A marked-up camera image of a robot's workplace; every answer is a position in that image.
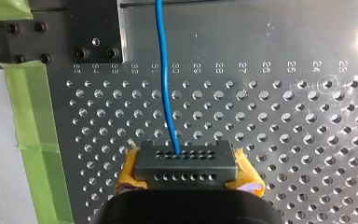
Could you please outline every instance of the metal plate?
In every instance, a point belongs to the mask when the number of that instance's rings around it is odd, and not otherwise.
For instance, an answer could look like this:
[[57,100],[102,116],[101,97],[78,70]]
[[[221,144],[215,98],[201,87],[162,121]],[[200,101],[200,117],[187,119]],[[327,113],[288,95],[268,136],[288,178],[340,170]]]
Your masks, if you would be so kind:
[[[87,223],[113,195],[127,140],[169,140],[154,8],[123,9],[122,65],[71,64],[60,15],[38,15],[51,33],[10,47],[55,56],[62,159],[76,223]],[[244,147],[286,223],[358,223],[358,1],[169,5],[165,15],[181,144]]]

